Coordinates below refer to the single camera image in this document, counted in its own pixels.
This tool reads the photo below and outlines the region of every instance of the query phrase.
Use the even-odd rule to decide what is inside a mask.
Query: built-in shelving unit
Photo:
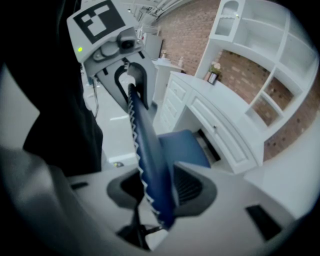
[[[204,78],[221,50],[244,56],[270,72],[243,117],[250,120],[264,142],[304,101],[317,74],[319,54],[289,10],[264,0],[221,0],[197,78]],[[283,109],[265,91],[274,78],[293,95]],[[266,125],[255,112],[253,106],[258,101],[266,102],[276,112],[277,118],[271,124]]]

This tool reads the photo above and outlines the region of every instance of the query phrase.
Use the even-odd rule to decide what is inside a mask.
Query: chair seat
[[[165,133],[159,135],[158,138],[171,171],[175,162],[186,162],[210,168],[205,152],[190,130]]]

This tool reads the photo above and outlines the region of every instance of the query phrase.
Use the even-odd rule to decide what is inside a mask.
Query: ceiling
[[[187,0],[120,0],[141,24],[150,25],[160,15]]]

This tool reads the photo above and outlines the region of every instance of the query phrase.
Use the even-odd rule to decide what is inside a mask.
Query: red brick wall
[[[161,26],[162,50],[167,58],[178,64],[183,56],[183,68],[194,75],[207,46],[220,0],[192,0],[168,15],[160,18],[154,26]]]
[[[162,50],[173,64],[183,56],[183,67],[187,74],[194,75],[205,51],[208,37],[219,7],[219,0],[193,0],[159,19],[155,26],[161,26],[164,39]],[[269,72],[251,60],[223,51],[220,81],[250,103],[257,95]],[[284,109],[292,94],[276,78],[265,90]],[[264,143],[264,160],[268,160],[291,145],[314,121],[320,106],[320,77],[316,81],[291,119]],[[267,125],[277,117],[275,111],[265,102],[258,101],[256,112]]]

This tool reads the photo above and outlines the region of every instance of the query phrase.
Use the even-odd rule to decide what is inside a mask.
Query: flower
[[[220,63],[216,63],[216,64],[214,64],[214,68],[215,68],[215,69],[217,69],[217,70],[221,69],[221,65],[220,65]]]

